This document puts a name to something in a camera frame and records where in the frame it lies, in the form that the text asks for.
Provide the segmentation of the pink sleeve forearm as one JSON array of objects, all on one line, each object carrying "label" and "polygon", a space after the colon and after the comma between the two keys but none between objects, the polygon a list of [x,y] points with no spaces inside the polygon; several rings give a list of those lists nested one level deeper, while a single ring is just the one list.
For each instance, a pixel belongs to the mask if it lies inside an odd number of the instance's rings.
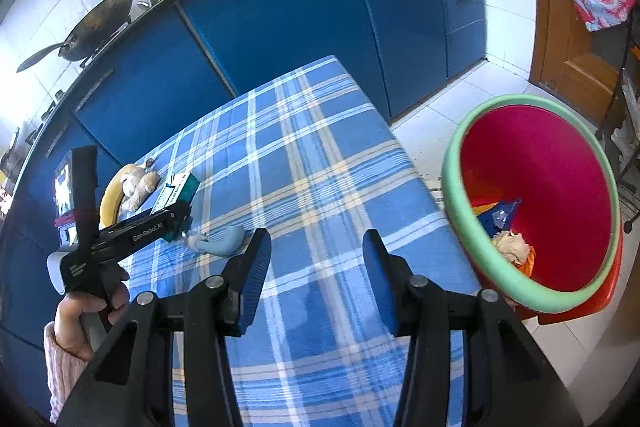
[{"label": "pink sleeve forearm", "polygon": [[50,422],[55,424],[67,398],[72,393],[88,363],[63,350],[55,340],[54,323],[43,329],[43,348],[46,357],[47,381],[50,391]]}]

